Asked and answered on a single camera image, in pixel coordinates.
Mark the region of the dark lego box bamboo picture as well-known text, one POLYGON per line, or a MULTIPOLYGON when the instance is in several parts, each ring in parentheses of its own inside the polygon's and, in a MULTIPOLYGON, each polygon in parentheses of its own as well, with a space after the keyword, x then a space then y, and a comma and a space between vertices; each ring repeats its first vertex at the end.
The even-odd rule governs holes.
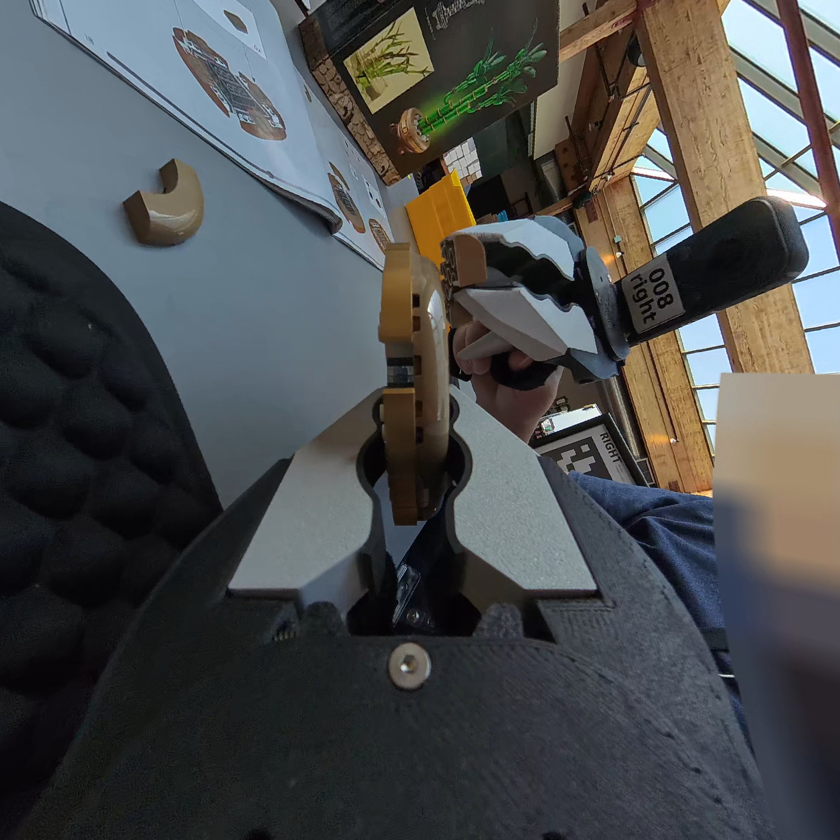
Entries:
POLYGON ((298 33, 314 80, 389 186, 559 75, 556 1, 331 1, 298 33))

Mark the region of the black textured pad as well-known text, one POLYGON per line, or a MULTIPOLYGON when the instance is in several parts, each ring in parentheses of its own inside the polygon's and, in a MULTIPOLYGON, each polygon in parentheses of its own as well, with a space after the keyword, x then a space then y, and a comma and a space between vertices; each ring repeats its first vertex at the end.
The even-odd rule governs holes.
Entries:
POLYGON ((88 257, 1 208, 1 836, 135 614, 222 511, 170 373, 88 257))

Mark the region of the round tan lego assembly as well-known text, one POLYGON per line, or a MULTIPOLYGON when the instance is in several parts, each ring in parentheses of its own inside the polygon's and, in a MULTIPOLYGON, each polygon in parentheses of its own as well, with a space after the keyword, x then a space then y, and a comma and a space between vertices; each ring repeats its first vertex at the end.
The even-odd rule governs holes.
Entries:
POLYGON ((381 434, 396 526, 430 519, 445 492, 449 322, 438 267, 408 244, 385 251, 379 341, 387 381, 381 434))

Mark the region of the person's blue shirt torso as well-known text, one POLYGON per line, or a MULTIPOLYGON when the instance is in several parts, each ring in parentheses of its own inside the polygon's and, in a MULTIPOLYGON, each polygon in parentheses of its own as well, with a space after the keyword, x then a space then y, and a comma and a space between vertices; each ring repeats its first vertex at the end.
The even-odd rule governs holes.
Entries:
POLYGON ((712 499, 576 471, 569 477, 636 541, 672 585, 706 639, 738 724, 752 746, 722 610, 712 499))

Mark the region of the wooden post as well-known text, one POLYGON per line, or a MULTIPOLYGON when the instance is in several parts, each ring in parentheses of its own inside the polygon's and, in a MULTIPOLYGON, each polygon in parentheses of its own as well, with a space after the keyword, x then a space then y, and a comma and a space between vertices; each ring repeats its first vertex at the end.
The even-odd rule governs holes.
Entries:
MULTIPOLYGON (((694 230, 766 189, 715 1, 644 2, 636 33, 694 230)), ((735 372, 812 374, 791 286, 717 315, 735 372)))

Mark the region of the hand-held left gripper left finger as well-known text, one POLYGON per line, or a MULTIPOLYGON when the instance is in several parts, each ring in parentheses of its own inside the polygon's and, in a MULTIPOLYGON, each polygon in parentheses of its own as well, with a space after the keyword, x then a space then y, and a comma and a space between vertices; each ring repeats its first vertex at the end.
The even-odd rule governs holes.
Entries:
POLYGON ((228 583, 232 595, 347 613, 382 587, 382 506, 360 465, 377 440, 381 397, 375 389, 294 454, 228 583))

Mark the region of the lego instruction booklet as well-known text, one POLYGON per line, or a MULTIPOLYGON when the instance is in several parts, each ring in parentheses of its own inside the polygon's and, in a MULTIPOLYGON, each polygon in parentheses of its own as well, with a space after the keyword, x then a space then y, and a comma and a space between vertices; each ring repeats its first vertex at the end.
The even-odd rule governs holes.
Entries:
POLYGON ((296 67, 271 2, 34 1, 34 14, 381 270, 377 176, 296 67))

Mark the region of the person's right hand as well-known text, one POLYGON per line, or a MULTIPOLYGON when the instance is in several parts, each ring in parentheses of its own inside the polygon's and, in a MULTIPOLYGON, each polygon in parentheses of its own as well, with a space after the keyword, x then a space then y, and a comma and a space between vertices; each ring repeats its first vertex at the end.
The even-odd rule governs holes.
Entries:
POLYGON ((539 388, 530 391, 499 384, 490 372, 491 357, 475 360, 457 359, 465 347, 482 338, 488 329, 480 322, 471 322, 450 333, 453 340, 451 352, 457 367, 469 376, 476 403, 526 444, 539 425, 541 417, 549 411, 558 395, 561 368, 555 368, 551 376, 539 388))

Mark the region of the curved tan lego piece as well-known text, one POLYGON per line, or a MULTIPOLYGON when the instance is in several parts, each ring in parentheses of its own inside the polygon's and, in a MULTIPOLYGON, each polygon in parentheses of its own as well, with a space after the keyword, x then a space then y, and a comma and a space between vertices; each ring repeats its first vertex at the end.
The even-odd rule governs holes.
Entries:
POLYGON ((168 161, 159 173, 161 192, 136 191, 122 206, 141 245, 181 245, 203 223, 203 188, 194 169, 179 159, 168 161))

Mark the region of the small tan lego brick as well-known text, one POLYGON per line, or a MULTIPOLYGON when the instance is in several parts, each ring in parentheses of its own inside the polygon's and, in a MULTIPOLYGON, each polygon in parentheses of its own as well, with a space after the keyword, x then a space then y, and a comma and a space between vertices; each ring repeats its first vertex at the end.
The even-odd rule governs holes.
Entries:
POLYGON ((456 233, 440 243, 444 287, 448 291, 482 286, 487 282, 487 255, 480 239, 456 233))

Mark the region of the black-framed marker sign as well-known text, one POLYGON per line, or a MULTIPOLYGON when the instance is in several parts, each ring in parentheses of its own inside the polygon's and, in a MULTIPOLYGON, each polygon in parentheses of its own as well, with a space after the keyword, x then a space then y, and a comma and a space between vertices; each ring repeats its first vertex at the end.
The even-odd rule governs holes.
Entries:
POLYGON ((596 404, 541 418, 529 444, 568 475, 650 487, 649 471, 639 465, 612 415, 596 404))

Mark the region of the yellow plastic bin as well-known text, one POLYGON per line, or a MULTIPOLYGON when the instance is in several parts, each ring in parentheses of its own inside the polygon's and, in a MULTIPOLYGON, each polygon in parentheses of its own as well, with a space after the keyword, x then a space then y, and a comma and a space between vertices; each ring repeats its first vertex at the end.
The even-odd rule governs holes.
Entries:
POLYGON ((441 243, 446 237, 476 225, 456 171, 409 202, 406 212, 419 254, 438 268, 443 264, 441 243))

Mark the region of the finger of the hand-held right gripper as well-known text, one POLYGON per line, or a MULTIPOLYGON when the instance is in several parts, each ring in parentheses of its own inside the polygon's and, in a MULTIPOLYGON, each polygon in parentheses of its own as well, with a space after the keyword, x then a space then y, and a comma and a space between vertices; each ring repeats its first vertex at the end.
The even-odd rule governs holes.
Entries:
POLYGON ((576 303, 561 306, 550 296, 538 297, 528 288, 468 287, 455 301, 488 333, 457 353, 472 361, 512 350, 537 362, 549 362, 570 350, 596 353, 595 331, 576 303))
POLYGON ((485 247, 487 280, 477 287, 557 291, 574 281, 585 251, 569 226, 551 216, 476 224, 456 233, 474 235, 485 247))

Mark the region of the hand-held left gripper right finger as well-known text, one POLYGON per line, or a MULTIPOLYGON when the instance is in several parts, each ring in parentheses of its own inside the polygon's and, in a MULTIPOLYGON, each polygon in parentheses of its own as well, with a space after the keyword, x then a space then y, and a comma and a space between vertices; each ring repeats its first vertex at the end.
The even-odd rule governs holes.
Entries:
POLYGON ((495 604, 594 595, 595 579, 538 455, 458 388, 450 396, 452 437, 465 454, 448 508, 459 592, 482 613, 495 604))

